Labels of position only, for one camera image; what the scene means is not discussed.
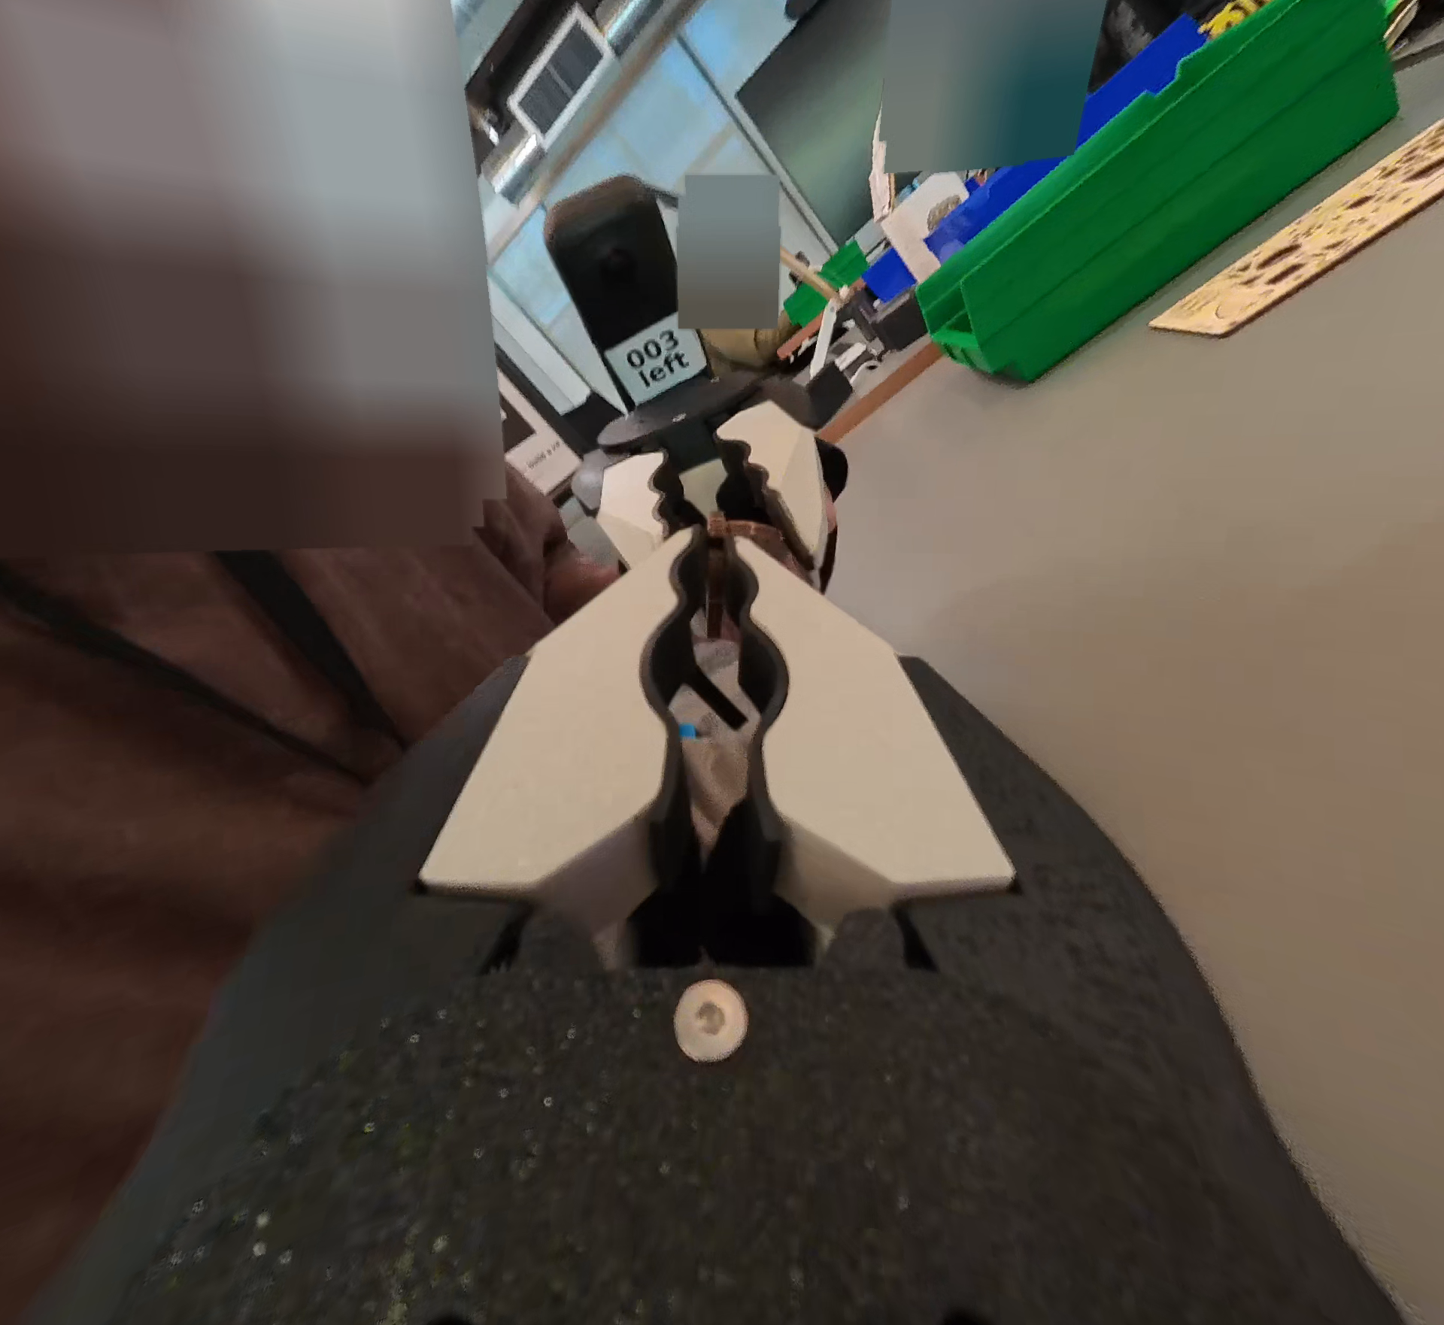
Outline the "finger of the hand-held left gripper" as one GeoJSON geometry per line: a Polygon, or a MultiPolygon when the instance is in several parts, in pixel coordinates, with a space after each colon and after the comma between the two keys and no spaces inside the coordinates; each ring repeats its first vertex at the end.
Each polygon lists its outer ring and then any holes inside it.
{"type": "Polygon", "coordinates": [[[826,591],[833,569],[833,493],[812,428],[775,401],[732,413],[713,431],[725,478],[713,512],[729,520],[767,521],[805,557],[805,577],[826,591]]]}
{"type": "Polygon", "coordinates": [[[608,464],[596,521],[623,565],[641,565],[672,535],[689,530],[690,503],[668,452],[635,452],[608,464]]]}

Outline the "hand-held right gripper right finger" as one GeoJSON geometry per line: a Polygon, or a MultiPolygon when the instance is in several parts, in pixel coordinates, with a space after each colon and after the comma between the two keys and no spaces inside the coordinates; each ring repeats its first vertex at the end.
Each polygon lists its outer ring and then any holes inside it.
{"type": "Polygon", "coordinates": [[[893,646],[757,542],[731,551],[776,896],[830,938],[851,914],[1012,887],[1015,864],[893,646]]]}

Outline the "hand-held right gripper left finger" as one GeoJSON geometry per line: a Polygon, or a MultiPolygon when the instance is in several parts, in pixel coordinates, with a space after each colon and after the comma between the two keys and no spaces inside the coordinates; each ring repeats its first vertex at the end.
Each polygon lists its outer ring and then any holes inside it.
{"type": "Polygon", "coordinates": [[[666,961],[662,906],[701,872],[672,705],[707,572],[707,532],[683,529],[531,649],[421,891],[562,918],[608,967],[666,961]]]}

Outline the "round wooden gear part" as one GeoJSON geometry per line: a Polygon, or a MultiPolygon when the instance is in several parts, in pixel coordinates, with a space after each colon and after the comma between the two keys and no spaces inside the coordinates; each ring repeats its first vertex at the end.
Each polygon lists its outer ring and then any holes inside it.
{"type": "Polygon", "coordinates": [[[714,511],[707,517],[707,538],[713,547],[725,547],[734,541],[749,541],[796,574],[809,575],[812,572],[811,562],[805,556],[799,556],[785,533],[769,521],[729,518],[714,511]]]}

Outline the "laser-cut wooden parts sheet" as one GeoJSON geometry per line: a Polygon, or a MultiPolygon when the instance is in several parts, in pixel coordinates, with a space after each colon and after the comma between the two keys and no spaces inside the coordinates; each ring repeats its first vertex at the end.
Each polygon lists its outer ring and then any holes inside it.
{"type": "Polygon", "coordinates": [[[1402,227],[1442,196],[1436,120],[1149,321],[1152,330],[1227,338],[1402,227]]]}

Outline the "framed black-white marker sign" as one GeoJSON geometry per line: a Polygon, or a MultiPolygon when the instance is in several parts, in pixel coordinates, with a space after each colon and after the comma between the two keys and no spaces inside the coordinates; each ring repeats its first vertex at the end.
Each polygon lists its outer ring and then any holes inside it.
{"type": "Polygon", "coordinates": [[[581,461],[578,454],[504,371],[498,371],[496,384],[508,466],[550,497],[567,491],[581,461]]]}

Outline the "blue plastic bin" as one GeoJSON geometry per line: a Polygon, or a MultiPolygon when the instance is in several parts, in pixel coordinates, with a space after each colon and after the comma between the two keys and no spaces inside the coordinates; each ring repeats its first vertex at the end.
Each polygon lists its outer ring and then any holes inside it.
{"type": "MultiPolygon", "coordinates": [[[[1093,135],[1139,97],[1157,94],[1169,87],[1182,58],[1197,52],[1205,42],[1205,34],[1191,19],[1173,21],[1163,34],[1151,40],[1142,52],[1087,96],[1075,148],[1081,150],[1093,135]]],[[[946,263],[1065,159],[1057,156],[1027,160],[1002,166],[982,181],[967,180],[966,196],[937,222],[929,224],[923,237],[926,248],[940,264],[946,263]]],[[[886,251],[862,275],[862,281],[880,303],[890,303],[917,282],[908,263],[896,249],[886,251]]]]}

